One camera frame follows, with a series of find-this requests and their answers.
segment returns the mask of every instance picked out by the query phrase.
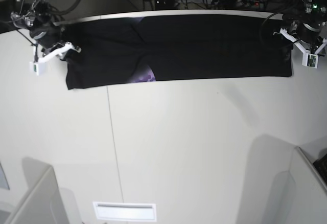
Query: gray partition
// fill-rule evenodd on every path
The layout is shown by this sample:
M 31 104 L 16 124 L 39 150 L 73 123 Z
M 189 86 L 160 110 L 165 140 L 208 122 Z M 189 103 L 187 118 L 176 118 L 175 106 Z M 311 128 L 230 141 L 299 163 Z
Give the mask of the gray partition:
M 5 224 L 69 224 L 52 166 L 28 190 Z
M 290 182 L 283 191 L 274 223 L 325 223 L 327 188 L 300 148 L 293 153 L 289 173 Z

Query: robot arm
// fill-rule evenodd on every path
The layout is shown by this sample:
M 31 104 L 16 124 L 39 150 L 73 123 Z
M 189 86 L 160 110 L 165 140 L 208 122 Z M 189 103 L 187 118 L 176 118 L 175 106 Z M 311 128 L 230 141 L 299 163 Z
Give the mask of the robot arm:
M 295 12 L 283 15 L 290 26 L 278 33 L 294 43 L 303 53 L 302 64 L 317 68 L 327 39 L 320 37 L 327 22 L 327 0 L 300 0 Z
M 20 29 L 30 31 L 30 37 L 35 40 L 33 71 L 39 75 L 41 65 L 48 62 L 54 56 L 64 57 L 70 51 L 80 52 L 80 48 L 62 39 L 64 27 L 55 26 L 54 18 L 65 15 L 74 10 L 80 0 L 67 10 L 54 11 L 49 0 L 16 0 L 17 12 L 11 13 L 11 22 Z M 42 57 L 38 57 L 37 46 L 42 47 Z

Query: vent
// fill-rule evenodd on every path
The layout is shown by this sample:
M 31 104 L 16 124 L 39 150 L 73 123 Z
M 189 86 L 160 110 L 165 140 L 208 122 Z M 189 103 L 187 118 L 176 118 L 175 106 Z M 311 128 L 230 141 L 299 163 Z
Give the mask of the vent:
M 97 219 L 156 222 L 155 204 L 117 204 L 93 202 Z

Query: white table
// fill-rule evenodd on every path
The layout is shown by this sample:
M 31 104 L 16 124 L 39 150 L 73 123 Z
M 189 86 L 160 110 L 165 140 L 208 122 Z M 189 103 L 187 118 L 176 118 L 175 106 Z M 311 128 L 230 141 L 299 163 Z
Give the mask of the white table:
M 204 12 L 93 19 L 158 13 Z M 78 207 L 85 224 L 103 223 L 93 201 L 156 203 L 160 224 L 259 224 L 294 146 L 312 158 L 327 147 L 327 60 L 306 68 L 296 50 L 291 78 L 76 91 L 67 91 L 64 62 L 31 74 L 32 49 L 17 32 L 0 35 L 0 52 L 0 162 L 11 187 L 0 201 L 13 206 L 27 190 L 22 159 L 30 157 L 54 166 L 68 214 L 76 219 Z

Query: black fabric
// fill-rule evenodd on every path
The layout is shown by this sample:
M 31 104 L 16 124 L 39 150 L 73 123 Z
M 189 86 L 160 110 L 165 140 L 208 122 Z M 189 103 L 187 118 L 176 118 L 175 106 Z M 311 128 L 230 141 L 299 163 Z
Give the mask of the black fabric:
M 292 75 L 290 49 L 268 51 L 259 42 L 263 19 L 178 15 L 104 19 L 67 26 L 67 40 L 82 48 L 66 58 L 68 89 L 127 83 L 148 65 L 157 81 Z M 269 20 L 266 43 L 283 22 Z

